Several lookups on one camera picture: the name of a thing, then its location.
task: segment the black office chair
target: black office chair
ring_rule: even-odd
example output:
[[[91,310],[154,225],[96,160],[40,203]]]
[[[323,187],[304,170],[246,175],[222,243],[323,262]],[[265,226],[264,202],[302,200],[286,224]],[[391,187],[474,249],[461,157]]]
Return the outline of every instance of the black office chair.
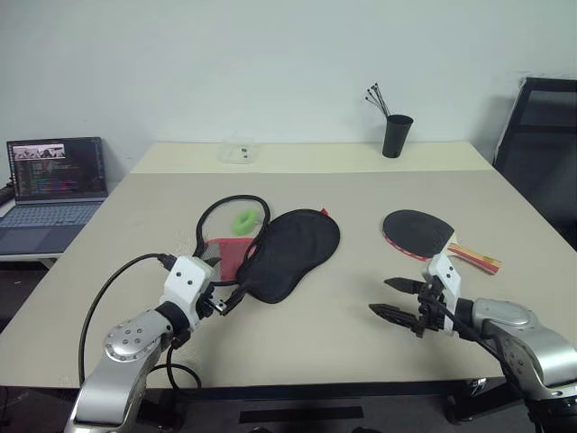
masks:
[[[527,78],[493,165],[577,251],[577,81]]]

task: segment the desk leg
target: desk leg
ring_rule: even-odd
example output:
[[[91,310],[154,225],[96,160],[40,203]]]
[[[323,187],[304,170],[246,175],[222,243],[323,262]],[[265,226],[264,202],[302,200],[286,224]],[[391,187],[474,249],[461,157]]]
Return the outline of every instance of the desk leg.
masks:
[[[145,423],[157,428],[179,431],[183,419],[175,411],[176,393],[173,390],[153,390],[149,394],[160,393],[159,402],[144,398],[138,410],[137,422]]]
[[[453,398],[454,404],[445,412],[447,420],[453,424],[471,421],[522,402],[518,391],[507,382],[486,392],[464,397],[455,395]]]

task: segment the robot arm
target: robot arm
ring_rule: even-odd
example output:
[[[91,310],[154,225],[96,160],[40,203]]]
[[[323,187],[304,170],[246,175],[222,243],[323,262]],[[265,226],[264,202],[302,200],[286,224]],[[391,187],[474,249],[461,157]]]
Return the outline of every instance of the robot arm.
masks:
[[[520,391],[532,419],[547,431],[577,431],[577,352],[536,314],[513,302],[460,298],[458,273],[444,254],[427,264],[426,282],[393,278],[393,288],[417,294],[417,318],[387,304],[370,308],[389,322],[409,327],[421,337],[425,329],[456,331],[483,344],[498,358],[507,380]],[[568,430],[560,430],[559,419]]]
[[[146,376],[175,339],[182,344],[213,310],[225,315],[243,298],[213,300],[215,263],[181,256],[164,283],[160,305],[113,327],[100,363],[82,384],[66,433],[130,431],[146,388]]]

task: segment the beige tabletop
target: beige tabletop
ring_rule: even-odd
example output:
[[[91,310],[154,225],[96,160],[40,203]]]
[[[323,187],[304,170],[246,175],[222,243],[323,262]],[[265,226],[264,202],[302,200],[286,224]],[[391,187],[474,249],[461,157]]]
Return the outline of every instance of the beige tabletop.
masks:
[[[324,207],[341,229],[341,243],[280,304],[247,298],[229,316],[203,321],[175,360],[194,368],[205,386],[500,374],[497,363],[473,343],[432,331],[418,339],[368,309],[370,303],[385,302],[417,311],[415,297],[382,283],[393,276],[418,278],[423,267],[381,235],[382,219],[401,208],[445,219],[463,244],[504,262],[497,275],[489,276],[452,259],[463,278],[464,297],[522,303],[545,325],[577,342],[577,254],[486,163],[467,170],[323,174],[135,172],[98,210],[0,336],[0,383],[78,386],[79,330],[106,278],[142,253],[191,253],[200,214],[233,194],[265,198],[273,217],[296,208]],[[88,372],[100,358],[102,337],[111,326],[158,305],[166,275],[150,261],[117,280],[88,333]],[[149,386],[168,386],[165,376],[152,374]],[[186,376],[178,380],[190,383]]]
[[[406,143],[398,158],[381,156],[379,143],[294,143],[246,146],[250,164],[222,163],[231,144],[157,143],[133,173],[373,173],[491,170],[470,143]]]

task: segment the paddle handle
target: paddle handle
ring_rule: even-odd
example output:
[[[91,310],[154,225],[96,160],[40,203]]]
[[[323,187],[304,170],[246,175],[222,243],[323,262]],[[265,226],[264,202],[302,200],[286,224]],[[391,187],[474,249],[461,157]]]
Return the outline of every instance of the paddle handle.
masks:
[[[459,244],[451,243],[447,246],[447,250],[453,253],[453,255],[461,257],[466,262],[474,264],[475,266],[483,269],[491,275],[495,275],[503,264],[497,259],[492,259],[486,255],[477,254],[469,248],[465,248]]]

